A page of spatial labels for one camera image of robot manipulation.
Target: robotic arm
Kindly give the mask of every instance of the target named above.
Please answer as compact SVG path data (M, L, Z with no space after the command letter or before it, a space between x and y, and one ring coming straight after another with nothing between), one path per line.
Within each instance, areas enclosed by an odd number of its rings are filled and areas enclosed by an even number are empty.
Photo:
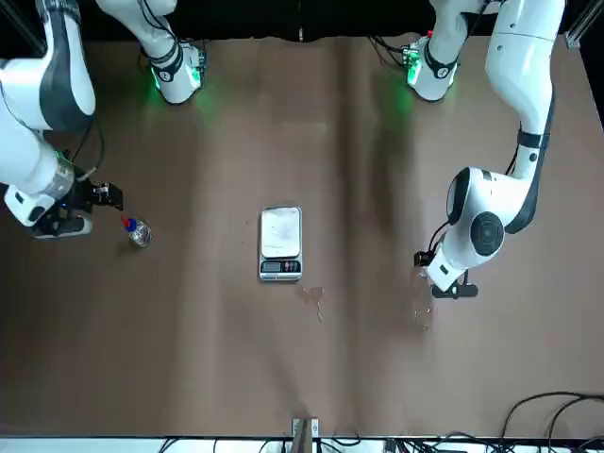
M181 104L201 87L205 52L177 38L163 17L175 10L176 0L96 0L96 3L139 40L167 102Z
M5 201L26 227L33 227L76 185L77 169L42 132L82 129L95 107L76 0L38 0L36 7L46 54L0 63L0 182L9 185ZM75 229L90 227L80 219Z
M200 88L205 54L179 40L162 17L174 10L176 0L97 3L139 39L168 102L184 102ZM95 98L77 1L36 0L36 7L46 37L45 55L0 60L0 183L9 185L5 202L34 237L86 234L92 222L74 212L92 213L93 205L122 210L123 196L112 184L91 182L92 171L84 173L43 138L45 130L90 130Z
M436 26L432 39L416 46L419 58L410 84L429 101L445 95L467 34L461 13L498 10L486 72L495 92L520 117L511 174L466 167L449 187L450 227L424 263L430 279L446 292L469 268L490 260L506 233L521 231L533 219L554 110L549 61L564 0L431 2Z

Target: white robotic arm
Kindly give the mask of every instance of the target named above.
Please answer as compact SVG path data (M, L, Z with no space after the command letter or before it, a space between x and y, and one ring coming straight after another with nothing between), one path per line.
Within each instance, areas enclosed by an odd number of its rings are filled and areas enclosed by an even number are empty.
M95 107L76 0L39 0L36 6L46 54L0 64L0 182L9 185L5 201L27 227L75 181L73 164L44 140L42 131L83 129Z
M449 16L452 8L459 10L463 3L432 0L433 5L437 2ZM517 111L520 130L510 175L466 167L449 187L446 210L450 227L435 255L430 257L427 269L428 276L443 292L467 269L490 260L501 248L505 234L521 231L535 214L554 110L550 57L564 10L564 0L465 4L469 12L484 8L482 11L486 13L499 8L486 72L495 92ZM439 41L439 30L435 27L432 39L424 44L426 50L420 51L420 74L415 75L416 83L411 84L430 101L445 94L467 32L461 17L460 20L449 17L445 22L449 24L446 28L449 32L458 30L462 38ZM433 41L440 42L434 49L429 45ZM444 50L447 46L448 58L442 52L439 55L442 60L437 60L436 49Z
M163 17L174 11L176 0L96 0L96 3L139 40L166 101L181 104L201 87L206 64L204 52L180 40Z

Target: wire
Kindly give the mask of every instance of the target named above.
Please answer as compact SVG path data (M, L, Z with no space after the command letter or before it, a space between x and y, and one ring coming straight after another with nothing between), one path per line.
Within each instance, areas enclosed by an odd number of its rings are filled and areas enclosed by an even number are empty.
M395 64L392 64L390 61L387 61L383 55L381 55L381 52L379 52L379 48L378 48L378 44L376 42L374 42L374 40L372 40L371 38L367 38L369 40L369 42L371 43L371 46L374 48L374 50L376 51L377 57L379 58L379 62L381 63L382 66L385 66L387 68L390 69L394 69L396 71L402 71L402 66L399 64L399 62L395 60Z
M166 25L164 25L161 22L161 20L158 18L158 16L156 16L153 13L153 10L151 10L151 8L149 7L149 4L148 4L147 0L137 0L137 2L139 3L139 7L141 8L141 12L143 13L143 18L149 24L149 26L155 28L156 30L165 31L166 33L168 33L178 43L191 44L191 42L194 41L194 40L191 40L191 39L181 39L181 38L177 37L176 34L174 33L174 31L172 31L170 28L168 28ZM154 24L147 17L147 13L155 21Z
M402 49L397 49L396 47L392 47L391 45L389 45L388 43L386 43L383 39L381 39L380 37L369 37L370 41L373 41L376 45L381 46L386 53L388 54L388 56L390 57L390 59L394 62L394 65L397 68L402 69L403 67L403 60L401 57L401 60L398 60L396 58L396 54L402 54Z
M602 434L600 434L598 436L594 436L591 439L588 439L587 441L585 441L583 444L579 445L577 447L577 450L581 451L583 448L585 448L590 443L595 442L595 441L602 441L603 439L604 439L604 435L602 435Z
M484 11L491 4L492 1L493 0L484 0L484 2L482 3L482 6L478 10L478 17L476 18L476 20L472 24L472 28L470 28L470 31L468 31L468 34L465 37L465 40L463 40L463 42L468 41L468 38L470 38L474 34L474 32L476 31L476 29L478 28L478 23L480 22L480 19L482 19L482 16L484 15Z
M475 436L473 436L471 434L467 434L467 433L465 433L463 431L451 431L451 432L449 432L443 438L440 438L439 441L436 444L430 445L430 449L436 450L437 449L436 447L438 445L443 444L444 442L446 442L447 440L450 440L453 437L464 437L466 439L470 439L471 441L474 441L477 444L487 445L487 446L491 447L495 451L499 451L499 449L500 449L500 445L498 445L498 444L494 444L492 442L485 441L485 440L480 439L478 437L475 437Z
M401 54L401 55L403 53L403 49L402 48L400 48L400 47L394 47L393 45L389 45L380 36L372 36L371 39L373 39L375 42L377 42L379 45L381 45L384 49L386 49L386 50L388 50L390 52L396 52L397 54Z
M91 118L91 120L86 125L86 130L84 130L84 135L82 135L82 140L80 140L79 146L77 147L77 150L74 152L74 156L72 158L70 158L71 162L73 162L76 159L77 155L79 154L80 150L82 149L82 146L84 146L84 143L88 140L88 136L91 134L91 129L92 129L93 123L94 123L94 119Z
M434 240L436 239L436 235L447 225L449 225L449 221L447 220L446 222L444 222L442 225L440 225L438 228L436 228L436 231L434 231L434 234L432 235L432 237L430 238L430 242L428 244L428 251L433 251L432 249L432 244L434 243Z
M518 145L516 145L516 150L513 152L512 160L510 161L510 165L508 165L508 169L506 170L506 173L505 173L506 175L509 175L510 171L513 170L517 157L518 157Z
M136 58L136 65L139 67L139 71L141 72L141 74L146 74L146 70L148 69L149 65L147 64L147 68L143 68L141 66L141 57L144 56L143 53L143 47L141 46L139 49L139 55Z
M319 447L317 448L317 451L319 451L321 445L328 446L329 448L331 448L331 450L335 451L336 453L342 453L342 450L324 441L317 441L317 446Z
M262 444L262 446L260 447L260 450L258 450L258 453L261 453L261 451L268 445L268 443L271 441L264 441L264 444Z
M88 136L90 134L90 128L92 127L92 123L96 123L96 129L98 130L98 140L99 140L98 159L96 161L96 164L88 172L86 172L84 175L82 175L76 179L76 181L78 181L78 182L82 182L82 181L88 179L94 172L96 172L99 169L99 167L103 163L103 160L105 159L105 136L103 135L103 129L101 129L101 125L98 123L98 119L96 119L96 120L91 120L89 122L86 132L84 132L84 136L82 137L82 142L80 143L80 146L75 151L74 156L72 157L71 161L74 162L76 160L76 157L79 154L79 151L82 149L84 142L87 141Z
M161 448L159 449L158 453L164 453L168 448L170 448L172 445L174 445L179 440L180 440L179 437L169 437L169 438L167 438L163 442L163 444L161 445Z
M508 411L508 415L506 416L506 419L503 423L503 427L501 428L501 432L499 434L499 441L498 443L501 445L503 444L503 441L505 439L506 436L506 432L508 430L508 425L510 424L510 420L512 419L513 414L516 412L516 410L522 406L523 404L529 403L530 401L534 401L535 399L541 399L541 398L547 398L550 396L574 396L575 398L581 398L584 396L590 396L590 397L596 397L596 398L602 398L604 399L604 395L602 394L579 394L577 392L545 392L542 394L534 394L533 396L529 396L527 398L521 399L520 401L518 401L516 404L514 404L512 406L512 408Z
M558 411L556 411L554 416L551 418L551 422L549 422L549 427L547 429L547 451L548 452L551 452L551 441L552 441L552 437L554 434L554 427L556 425L556 422L558 421L558 418L568 408L570 408L571 406L573 406L577 403L580 403L581 401L597 401L600 403L604 403L604 397L599 396L599 395L589 395L589 396L586 395L586 396L577 397L575 399L572 399L572 400L567 401L566 403L562 404L561 407L558 409Z
M357 435L357 440L351 442L350 444L348 442L342 442L335 438L330 439L330 441L338 444L339 446L357 446L358 444L361 443L361 437L359 437L359 435Z

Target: metal bracket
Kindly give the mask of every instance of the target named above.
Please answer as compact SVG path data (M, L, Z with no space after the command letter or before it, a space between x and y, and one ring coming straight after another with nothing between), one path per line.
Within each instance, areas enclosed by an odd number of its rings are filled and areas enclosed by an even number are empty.
M573 22L568 31L564 33L566 46L569 49L580 48L581 37L596 21L597 16L602 10L604 10L604 0L592 0L590 4L585 7L577 20Z
M316 418L294 418L292 420L291 453L312 453L312 439L319 437L319 420Z

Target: digital scale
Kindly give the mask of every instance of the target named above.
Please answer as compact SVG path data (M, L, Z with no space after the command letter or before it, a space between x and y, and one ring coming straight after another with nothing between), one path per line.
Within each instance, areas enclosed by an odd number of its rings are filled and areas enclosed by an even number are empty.
M296 281L302 277L302 209L265 208L260 214L260 279Z

